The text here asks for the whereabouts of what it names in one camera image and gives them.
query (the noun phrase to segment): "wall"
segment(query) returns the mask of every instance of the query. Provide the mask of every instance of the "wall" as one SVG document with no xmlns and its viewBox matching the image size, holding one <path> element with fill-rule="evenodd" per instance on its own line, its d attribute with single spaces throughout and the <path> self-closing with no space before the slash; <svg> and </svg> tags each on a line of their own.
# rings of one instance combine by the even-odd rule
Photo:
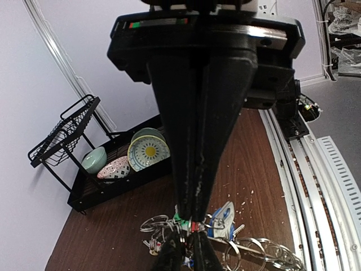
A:
<svg viewBox="0 0 361 271">
<path fill-rule="evenodd" d="M 301 22 L 306 37 L 306 46 L 294 61 L 296 78 L 305 80 L 323 74 L 321 48 L 317 31 L 314 0 L 278 0 L 278 15 Z"/>
<path fill-rule="evenodd" d="M 120 15 L 145 12 L 139 0 L 39 0 L 46 20 L 119 130 L 129 129 L 158 114 L 151 86 L 134 83 L 107 58 L 110 32 Z"/>
<path fill-rule="evenodd" d="M 69 215 L 68 193 L 27 153 L 45 138 L 60 113 L 77 100 L 34 30 L 21 1 L 0 8 L 0 270 L 41 271 Z M 105 140 L 92 121 L 87 133 Z M 76 155 L 89 148 L 84 141 Z M 61 176 L 71 185 L 75 166 Z"/>
</svg>

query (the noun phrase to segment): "yellow patterned bowl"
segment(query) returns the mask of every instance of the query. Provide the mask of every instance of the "yellow patterned bowl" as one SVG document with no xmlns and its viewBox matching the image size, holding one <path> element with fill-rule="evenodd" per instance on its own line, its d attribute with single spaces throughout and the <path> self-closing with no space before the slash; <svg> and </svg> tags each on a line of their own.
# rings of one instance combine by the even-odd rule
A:
<svg viewBox="0 0 361 271">
<path fill-rule="evenodd" d="M 170 157 L 168 145 L 153 135 L 138 137 L 128 148 L 128 161 L 135 171 L 141 171 L 168 157 Z"/>
</svg>

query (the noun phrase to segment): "black dish rack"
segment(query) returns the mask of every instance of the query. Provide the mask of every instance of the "black dish rack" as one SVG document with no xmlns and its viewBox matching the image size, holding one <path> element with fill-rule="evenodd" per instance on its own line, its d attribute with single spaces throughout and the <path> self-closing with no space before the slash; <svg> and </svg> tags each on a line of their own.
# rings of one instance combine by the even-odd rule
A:
<svg viewBox="0 0 361 271">
<path fill-rule="evenodd" d="M 64 117 L 81 102 L 84 102 L 84 105 L 80 109 L 73 112 L 70 116 Z M 131 170 L 128 176 L 114 179 L 114 183 L 110 185 L 98 179 L 95 174 L 89 174 L 72 152 L 81 137 L 86 140 L 92 149 L 95 149 L 84 133 L 92 116 L 95 117 L 103 132 L 109 137 L 109 141 L 102 145 L 107 153 L 107 163 L 127 155 L 131 138 L 138 130 L 151 127 L 158 129 L 162 134 L 164 133 L 159 115 L 127 132 L 111 133 L 95 112 L 99 103 L 99 97 L 87 95 L 70 106 L 60 115 L 61 120 L 53 131 L 28 153 L 30 164 L 34 168 L 42 164 L 50 171 L 70 192 L 68 204 L 76 211 L 82 213 L 85 213 L 85 210 L 93 206 L 171 173 L 171 160 L 167 158 L 142 171 L 135 172 Z M 75 165 L 79 167 L 72 188 L 53 170 L 54 167 L 68 158 L 71 158 Z"/>
</svg>

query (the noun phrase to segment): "brown wooden tabletop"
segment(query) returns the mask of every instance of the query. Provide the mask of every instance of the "brown wooden tabletop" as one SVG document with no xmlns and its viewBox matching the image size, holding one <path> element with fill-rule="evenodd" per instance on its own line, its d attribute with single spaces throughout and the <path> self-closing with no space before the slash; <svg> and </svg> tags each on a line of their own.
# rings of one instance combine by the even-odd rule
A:
<svg viewBox="0 0 361 271">
<path fill-rule="evenodd" d="M 235 205 L 235 226 L 245 224 L 240 237 L 265 237 L 293 250 L 283 190 L 258 111 L 243 110 L 238 119 L 219 165 L 209 213 L 229 200 Z M 155 258 L 142 243 L 149 234 L 139 227 L 155 215 L 173 216 L 175 204 L 167 176 L 105 202 L 87 216 L 72 211 L 46 270 L 150 270 Z"/>
</svg>

